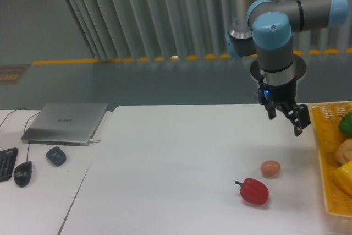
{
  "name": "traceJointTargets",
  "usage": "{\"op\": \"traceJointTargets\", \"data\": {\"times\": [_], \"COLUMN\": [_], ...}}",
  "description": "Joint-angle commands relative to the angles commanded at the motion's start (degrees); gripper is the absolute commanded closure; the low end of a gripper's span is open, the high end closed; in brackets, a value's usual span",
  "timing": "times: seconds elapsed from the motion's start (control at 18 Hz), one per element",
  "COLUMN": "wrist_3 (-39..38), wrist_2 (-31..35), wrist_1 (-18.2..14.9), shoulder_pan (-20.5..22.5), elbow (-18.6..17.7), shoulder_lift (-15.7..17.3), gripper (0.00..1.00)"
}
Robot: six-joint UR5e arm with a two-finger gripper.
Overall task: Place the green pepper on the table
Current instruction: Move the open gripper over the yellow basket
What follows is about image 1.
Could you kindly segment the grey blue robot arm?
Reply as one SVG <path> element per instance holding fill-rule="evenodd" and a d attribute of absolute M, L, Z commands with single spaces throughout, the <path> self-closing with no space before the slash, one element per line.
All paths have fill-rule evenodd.
<path fill-rule="evenodd" d="M 344 24 L 350 13 L 348 0 L 238 0 L 231 7 L 229 44 L 238 57 L 257 55 L 251 75 L 258 82 L 258 101 L 269 119 L 282 112 L 299 136 L 310 125 L 305 104 L 298 104 L 296 82 L 306 72 L 302 58 L 293 53 L 297 32 Z"/>

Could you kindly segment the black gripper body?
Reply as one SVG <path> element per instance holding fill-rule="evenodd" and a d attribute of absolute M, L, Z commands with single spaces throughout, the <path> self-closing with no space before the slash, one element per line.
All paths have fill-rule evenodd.
<path fill-rule="evenodd" d="M 283 85 L 268 85 L 264 82 L 264 77 L 260 76 L 258 80 L 259 103 L 261 105 L 273 105 L 279 107 L 283 112 L 290 112 L 296 105 L 296 80 L 293 78 Z"/>

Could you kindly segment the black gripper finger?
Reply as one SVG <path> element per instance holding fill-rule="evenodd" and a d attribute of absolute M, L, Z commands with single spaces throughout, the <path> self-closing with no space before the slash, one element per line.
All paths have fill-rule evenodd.
<path fill-rule="evenodd" d="M 303 130 L 311 124 L 309 109 L 306 104 L 281 103 L 280 111 L 292 123 L 294 135 L 300 136 Z"/>
<path fill-rule="evenodd" d="M 269 120 L 273 120 L 276 117 L 276 108 L 273 102 L 265 104 L 265 109 L 268 113 Z"/>

